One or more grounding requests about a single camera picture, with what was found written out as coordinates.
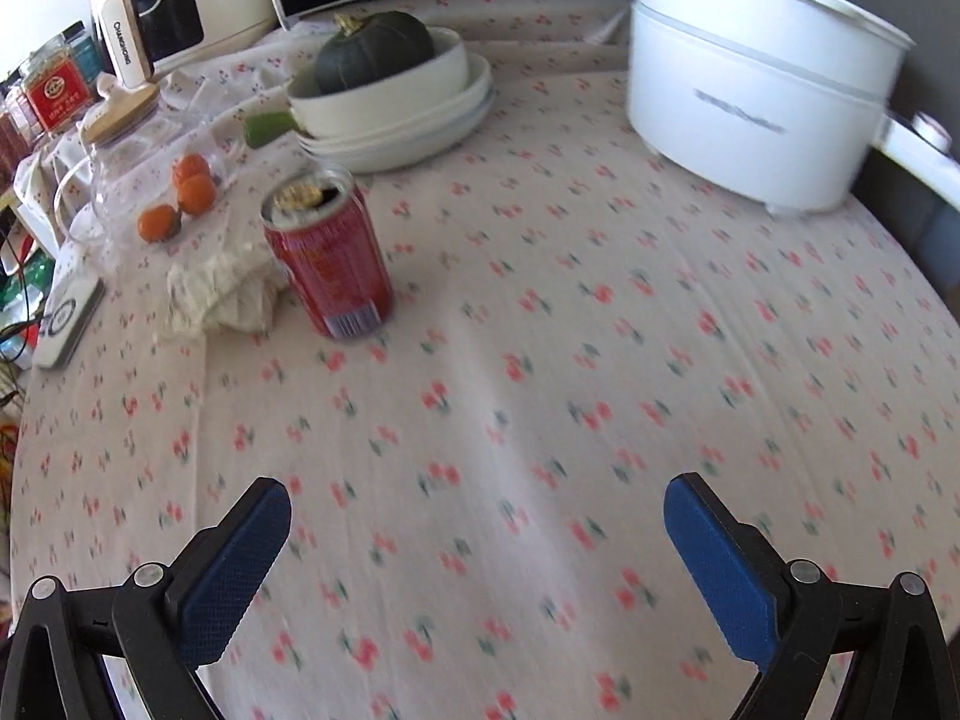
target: red label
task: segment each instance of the red label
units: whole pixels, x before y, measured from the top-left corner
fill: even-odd
[[[55,130],[90,100],[90,91],[72,60],[66,59],[31,82],[24,92],[48,132]]]
[[[266,228],[274,255],[290,272],[290,281],[310,319],[330,335],[325,319],[376,304],[381,319],[390,312],[392,291],[370,217],[356,191],[333,217],[299,230]]]

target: silver bolt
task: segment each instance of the silver bolt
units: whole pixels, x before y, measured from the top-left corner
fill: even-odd
[[[163,579],[163,566],[155,562],[141,565],[133,574],[133,581],[139,587],[153,587],[161,579]]]
[[[926,582],[916,574],[901,576],[901,587],[910,595],[923,595],[926,592]]]
[[[43,577],[43,579],[37,580],[30,593],[35,599],[42,601],[44,598],[49,598],[51,595],[53,595],[55,590],[56,582],[50,577]]]
[[[809,560],[797,560],[790,564],[790,576],[803,584],[816,584],[820,581],[820,570]]]

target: dark gray wall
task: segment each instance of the dark gray wall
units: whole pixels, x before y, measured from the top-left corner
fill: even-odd
[[[898,26],[917,47],[891,108],[926,111],[957,138],[960,153],[960,0],[850,0]],[[854,193],[907,248],[941,293],[960,283],[960,215],[932,191],[872,153]]]

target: blue gripper pad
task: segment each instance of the blue gripper pad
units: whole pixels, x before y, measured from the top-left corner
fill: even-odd
[[[290,497],[276,483],[233,532],[181,608],[178,653],[191,671],[227,649],[290,533]]]
[[[779,648],[774,596],[683,479],[666,488],[664,524],[733,654],[765,673]]]

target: electric cooking pot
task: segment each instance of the electric cooking pot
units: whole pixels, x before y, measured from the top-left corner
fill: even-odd
[[[960,207],[937,122],[887,111],[908,35],[844,0],[635,0],[628,116],[653,151],[772,213],[828,211],[878,148]]]

